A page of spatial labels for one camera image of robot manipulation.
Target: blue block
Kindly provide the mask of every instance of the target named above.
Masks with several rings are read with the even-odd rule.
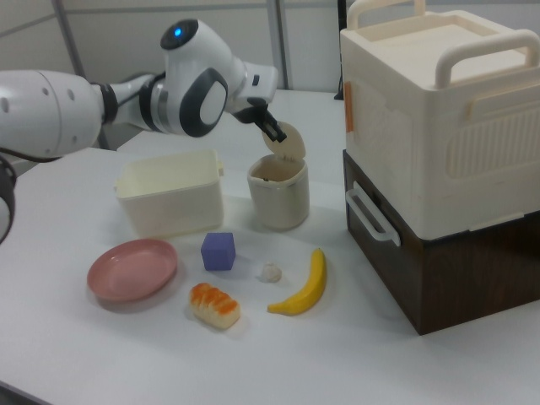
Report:
[[[204,268],[230,270],[236,258],[235,240],[230,232],[208,233],[201,247]]]

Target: plastic box handle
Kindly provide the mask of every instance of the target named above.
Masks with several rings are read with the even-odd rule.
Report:
[[[525,68],[538,66],[540,63],[540,38],[530,30],[488,35],[480,40],[453,46],[447,49],[437,62],[435,87],[437,89],[448,87],[451,82],[452,68],[464,59],[522,47],[527,49]]]
[[[347,29],[358,29],[358,17],[366,11],[393,6],[394,4],[399,3],[407,3],[410,1],[414,1],[414,13],[416,15],[425,14],[425,0],[356,0],[347,13]]]

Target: white storage box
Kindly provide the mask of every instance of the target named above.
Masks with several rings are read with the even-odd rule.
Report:
[[[341,34],[347,152],[421,239],[540,210],[540,39],[470,13]]]
[[[219,162],[212,149],[132,162],[115,189],[140,237],[195,232],[223,222]]]

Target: yellow banana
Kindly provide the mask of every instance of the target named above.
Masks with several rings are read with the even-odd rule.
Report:
[[[321,298],[327,286],[327,262],[321,249],[311,254],[310,276],[305,286],[283,302],[270,304],[268,312],[283,315],[298,315],[309,310]]]

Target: pink plate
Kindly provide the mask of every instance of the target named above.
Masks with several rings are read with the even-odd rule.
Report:
[[[175,275],[176,264],[176,250],[171,244],[132,240],[101,255],[88,271],[87,282],[103,300],[140,300],[164,287]]]

